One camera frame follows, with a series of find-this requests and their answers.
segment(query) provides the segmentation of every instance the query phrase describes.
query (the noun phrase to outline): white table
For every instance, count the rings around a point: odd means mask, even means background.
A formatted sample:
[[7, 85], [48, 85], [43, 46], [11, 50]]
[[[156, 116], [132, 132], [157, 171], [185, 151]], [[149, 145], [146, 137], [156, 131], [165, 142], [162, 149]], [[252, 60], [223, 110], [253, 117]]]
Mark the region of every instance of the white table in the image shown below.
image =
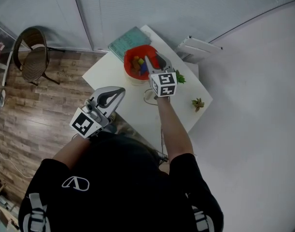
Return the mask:
[[[210, 105], [212, 97], [186, 64], [152, 29], [145, 25], [141, 31], [150, 37], [151, 46], [170, 59], [173, 68], [185, 76], [186, 83], [178, 84], [175, 96], [171, 97], [171, 104], [186, 131], [189, 132]], [[133, 86], [125, 77], [123, 62], [113, 52], [103, 56], [83, 75], [83, 78], [93, 89], [105, 86], [124, 87], [126, 95], [118, 106], [117, 113], [155, 149], [161, 150], [158, 107], [149, 105], [143, 100], [145, 90], [150, 88], [149, 84]], [[196, 98], [202, 98], [205, 103], [204, 108], [197, 113], [191, 103], [191, 100]]]

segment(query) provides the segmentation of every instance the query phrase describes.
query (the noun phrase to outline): wooden floor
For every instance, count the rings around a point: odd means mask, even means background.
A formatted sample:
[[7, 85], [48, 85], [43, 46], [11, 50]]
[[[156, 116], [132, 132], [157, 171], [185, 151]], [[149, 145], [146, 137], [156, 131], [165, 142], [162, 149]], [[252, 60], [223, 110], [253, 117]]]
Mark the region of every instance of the wooden floor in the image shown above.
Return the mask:
[[[27, 52], [20, 53], [23, 59]], [[69, 122], [77, 107], [93, 92], [82, 75], [100, 58], [93, 53], [50, 52], [46, 74], [34, 86], [23, 80], [12, 63], [5, 106], [0, 109], [0, 152], [26, 176], [33, 176], [44, 158], [51, 158], [75, 132]], [[23, 177], [0, 157], [0, 179], [7, 183], [8, 198], [20, 204], [31, 179]]]

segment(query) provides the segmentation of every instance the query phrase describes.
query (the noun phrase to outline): white device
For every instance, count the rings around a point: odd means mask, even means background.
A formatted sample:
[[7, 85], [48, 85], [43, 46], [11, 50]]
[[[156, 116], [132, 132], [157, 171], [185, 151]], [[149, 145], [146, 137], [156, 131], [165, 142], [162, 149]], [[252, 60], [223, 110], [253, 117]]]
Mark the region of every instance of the white device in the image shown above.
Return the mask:
[[82, 108], [78, 108], [70, 122], [83, 138], [95, 136], [111, 123], [110, 115], [125, 96], [123, 87], [98, 88]]

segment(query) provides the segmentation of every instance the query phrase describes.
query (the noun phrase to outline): wicker chair seat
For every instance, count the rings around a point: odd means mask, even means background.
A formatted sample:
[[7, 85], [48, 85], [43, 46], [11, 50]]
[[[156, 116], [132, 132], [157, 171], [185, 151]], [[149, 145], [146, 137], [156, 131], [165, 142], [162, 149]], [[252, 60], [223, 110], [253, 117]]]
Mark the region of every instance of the wicker chair seat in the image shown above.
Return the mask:
[[37, 47], [25, 58], [22, 66], [22, 76], [27, 82], [36, 81], [43, 75], [46, 67], [45, 47]]

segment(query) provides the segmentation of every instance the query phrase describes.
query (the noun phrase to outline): backpack strap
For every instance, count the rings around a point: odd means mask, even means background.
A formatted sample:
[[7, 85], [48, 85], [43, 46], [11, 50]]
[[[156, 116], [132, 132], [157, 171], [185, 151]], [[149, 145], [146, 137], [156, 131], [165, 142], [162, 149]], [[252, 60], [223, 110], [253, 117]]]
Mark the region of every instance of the backpack strap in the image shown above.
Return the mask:
[[197, 230], [199, 232], [214, 232], [214, 224], [212, 219], [205, 215], [203, 211], [198, 210], [195, 206], [192, 206], [195, 214]]
[[50, 222], [46, 216], [47, 205], [42, 206], [38, 193], [29, 194], [32, 211], [24, 217], [24, 232], [51, 232]]

